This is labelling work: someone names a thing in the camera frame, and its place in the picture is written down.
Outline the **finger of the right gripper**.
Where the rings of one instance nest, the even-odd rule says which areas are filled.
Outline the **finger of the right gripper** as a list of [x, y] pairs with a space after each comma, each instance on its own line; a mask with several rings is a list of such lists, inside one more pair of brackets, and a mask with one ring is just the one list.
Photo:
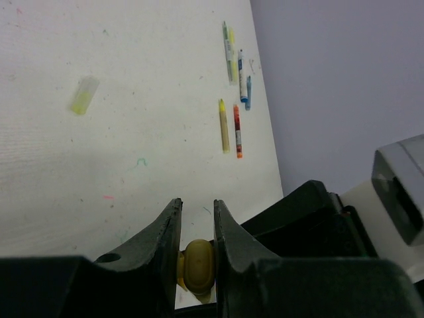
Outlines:
[[263, 212], [241, 224], [252, 236], [283, 228], [312, 214], [331, 214], [331, 198], [323, 182], [309, 180]]

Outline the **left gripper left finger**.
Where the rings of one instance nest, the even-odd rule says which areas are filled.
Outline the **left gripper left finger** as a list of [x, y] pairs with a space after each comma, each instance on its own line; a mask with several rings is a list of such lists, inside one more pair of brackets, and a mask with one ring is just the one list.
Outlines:
[[1, 259], [2, 317], [173, 317], [182, 201], [92, 262], [83, 256]]

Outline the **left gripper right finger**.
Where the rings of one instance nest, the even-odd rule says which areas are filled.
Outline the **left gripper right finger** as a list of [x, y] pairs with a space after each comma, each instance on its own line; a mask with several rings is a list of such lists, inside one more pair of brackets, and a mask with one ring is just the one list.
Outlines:
[[218, 317], [422, 317], [396, 264], [375, 258], [282, 258], [214, 202]]

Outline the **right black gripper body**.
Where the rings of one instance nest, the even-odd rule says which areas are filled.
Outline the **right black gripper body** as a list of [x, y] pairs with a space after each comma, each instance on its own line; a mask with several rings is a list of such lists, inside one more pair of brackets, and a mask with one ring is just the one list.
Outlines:
[[377, 257], [366, 233], [358, 226], [352, 209], [338, 210], [331, 200], [331, 214], [314, 213], [283, 228], [254, 236], [282, 257]]

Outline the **yellow fat highlighter cap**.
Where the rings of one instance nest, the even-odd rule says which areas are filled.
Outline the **yellow fat highlighter cap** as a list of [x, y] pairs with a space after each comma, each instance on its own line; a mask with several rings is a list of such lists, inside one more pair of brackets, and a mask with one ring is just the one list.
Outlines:
[[203, 239], [191, 241], [177, 260], [177, 284], [194, 295], [209, 294], [215, 285], [215, 251]]

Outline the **dark red pen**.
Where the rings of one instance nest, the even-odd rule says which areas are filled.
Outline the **dark red pen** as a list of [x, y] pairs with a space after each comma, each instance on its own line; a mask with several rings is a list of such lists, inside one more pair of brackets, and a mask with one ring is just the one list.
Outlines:
[[239, 106], [233, 105], [233, 116], [235, 121], [235, 142], [236, 142], [236, 153], [237, 158], [242, 158], [242, 138], [240, 129], [240, 112]]

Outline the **blue highlighter pen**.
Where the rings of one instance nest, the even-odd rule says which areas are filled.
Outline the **blue highlighter pen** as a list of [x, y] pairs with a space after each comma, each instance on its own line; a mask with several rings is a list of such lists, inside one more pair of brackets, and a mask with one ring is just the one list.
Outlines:
[[252, 82], [251, 76], [248, 76], [246, 79], [246, 89], [247, 89], [247, 97], [248, 100], [245, 103], [245, 109], [249, 111], [251, 109], [251, 98], [252, 98]]

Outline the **yellow gold highlighter pen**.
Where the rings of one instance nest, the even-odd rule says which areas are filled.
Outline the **yellow gold highlighter pen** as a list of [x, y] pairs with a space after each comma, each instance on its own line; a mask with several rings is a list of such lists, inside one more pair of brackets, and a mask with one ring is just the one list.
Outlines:
[[225, 108], [225, 103], [222, 99], [219, 100], [219, 120], [221, 128], [221, 140], [224, 153], [230, 152], [230, 143], [229, 143], [229, 132], [228, 132], [228, 122], [227, 122], [227, 112]]

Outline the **blue white marker pen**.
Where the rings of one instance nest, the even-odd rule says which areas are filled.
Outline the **blue white marker pen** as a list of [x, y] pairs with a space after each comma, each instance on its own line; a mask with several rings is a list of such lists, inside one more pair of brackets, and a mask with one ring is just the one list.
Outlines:
[[240, 91], [240, 102], [248, 102], [246, 76], [244, 73], [244, 56], [243, 51], [238, 52], [238, 78], [239, 78], [239, 91]]

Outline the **yellow thin pen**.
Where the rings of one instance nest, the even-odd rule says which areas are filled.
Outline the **yellow thin pen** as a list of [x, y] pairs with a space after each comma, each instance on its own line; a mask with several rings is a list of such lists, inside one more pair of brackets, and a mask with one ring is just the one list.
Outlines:
[[235, 34], [232, 27], [229, 27], [229, 42], [231, 47], [231, 84], [236, 85], [239, 82], [238, 60], [235, 47]]

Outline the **green thin pen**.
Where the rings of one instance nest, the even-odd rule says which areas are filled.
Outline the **green thin pen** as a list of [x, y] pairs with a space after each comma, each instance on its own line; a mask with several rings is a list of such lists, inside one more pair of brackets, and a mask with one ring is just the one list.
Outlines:
[[223, 21], [222, 29], [223, 29], [223, 40], [225, 45], [225, 59], [226, 59], [226, 65], [227, 65], [227, 73], [228, 73], [229, 83], [232, 83], [233, 72], [232, 72], [231, 44], [229, 41], [229, 33], [228, 33], [227, 24], [225, 21]]

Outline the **clear yellow highlighter cap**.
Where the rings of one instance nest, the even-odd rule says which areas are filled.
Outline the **clear yellow highlighter cap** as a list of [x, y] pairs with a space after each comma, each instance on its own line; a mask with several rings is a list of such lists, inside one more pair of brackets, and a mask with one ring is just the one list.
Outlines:
[[77, 115], [86, 114], [98, 86], [99, 80], [97, 78], [93, 76], [82, 78], [70, 103], [70, 110]]

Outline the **fat yellow highlighter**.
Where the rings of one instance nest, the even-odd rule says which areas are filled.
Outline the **fat yellow highlighter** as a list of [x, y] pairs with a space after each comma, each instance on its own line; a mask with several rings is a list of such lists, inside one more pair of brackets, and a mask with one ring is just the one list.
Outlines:
[[208, 293], [196, 295], [189, 291], [180, 278], [176, 286], [175, 308], [191, 307], [195, 305], [205, 305], [216, 302], [216, 288], [213, 286]]

